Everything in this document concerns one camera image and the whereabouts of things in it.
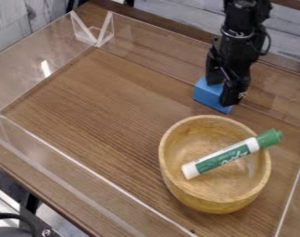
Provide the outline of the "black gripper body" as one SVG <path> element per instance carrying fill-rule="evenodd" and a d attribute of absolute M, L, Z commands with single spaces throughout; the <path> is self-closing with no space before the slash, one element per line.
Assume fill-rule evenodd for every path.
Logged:
<path fill-rule="evenodd" d="M 225 80 L 251 77 L 252 64 L 267 55 L 263 50 L 267 28 L 258 27 L 250 33 L 221 28 L 221 33 L 223 36 L 213 39 L 209 54 L 221 64 Z"/>

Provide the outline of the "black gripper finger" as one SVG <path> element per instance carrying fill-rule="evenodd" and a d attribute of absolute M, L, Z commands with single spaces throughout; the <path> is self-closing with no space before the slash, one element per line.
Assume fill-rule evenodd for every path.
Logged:
<path fill-rule="evenodd" d="M 208 85 L 221 84 L 225 81 L 225 74 L 223 72 L 221 64 L 212 54 L 208 54 L 207 78 Z"/>
<path fill-rule="evenodd" d="M 221 93 L 223 106 L 235 106 L 242 102 L 243 98 L 247 96 L 250 84 L 250 76 L 225 82 L 224 91 Z"/>

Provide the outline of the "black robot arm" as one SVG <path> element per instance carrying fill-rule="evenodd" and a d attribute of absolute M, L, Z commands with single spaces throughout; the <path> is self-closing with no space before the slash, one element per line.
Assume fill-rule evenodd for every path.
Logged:
<path fill-rule="evenodd" d="M 251 85 L 251 67 L 272 47 L 264 26 L 271 17 L 271 0 L 224 0 L 225 22 L 213 38 L 207 60 L 208 85 L 224 85 L 221 106 L 238 105 Z"/>

